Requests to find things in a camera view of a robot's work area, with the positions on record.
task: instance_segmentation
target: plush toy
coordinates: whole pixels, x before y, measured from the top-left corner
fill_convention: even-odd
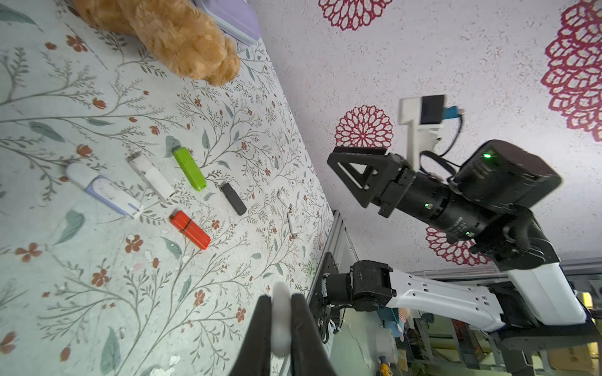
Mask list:
[[[94,28],[136,35],[180,77],[221,86],[238,74],[235,42],[188,0],[73,0],[73,4]]]

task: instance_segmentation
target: purple and white usb drive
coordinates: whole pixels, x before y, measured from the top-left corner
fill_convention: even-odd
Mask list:
[[[81,162],[67,166],[66,175],[75,185],[104,202],[119,214],[138,218],[144,207],[112,181]]]

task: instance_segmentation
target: red usb flash drive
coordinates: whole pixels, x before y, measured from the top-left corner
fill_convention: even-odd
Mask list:
[[[211,242],[211,238],[196,223],[192,222],[184,212],[181,210],[178,211],[176,215],[172,217],[172,223],[180,230],[180,232],[183,232],[188,239],[198,245],[200,249],[207,249]]]

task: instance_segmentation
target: table surface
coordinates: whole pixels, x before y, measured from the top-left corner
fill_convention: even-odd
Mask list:
[[[239,45],[237,79],[215,88],[171,74],[135,37],[95,31],[62,0],[3,1],[0,13],[1,369],[227,373],[257,297],[278,280],[307,293],[332,225],[263,43]],[[171,155],[177,145],[203,191]],[[128,165],[135,152],[174,185],[167,204]],[[69,182],[76,161],[139,199],[141,217]],[[209,249],[169,223],[176,210],[212,237]]]

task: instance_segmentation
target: purple box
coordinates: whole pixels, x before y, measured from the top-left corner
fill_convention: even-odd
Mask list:
[[[194,4],[244,44],[254,45],[261,38],[259,19],[246,0],[194,0]]]

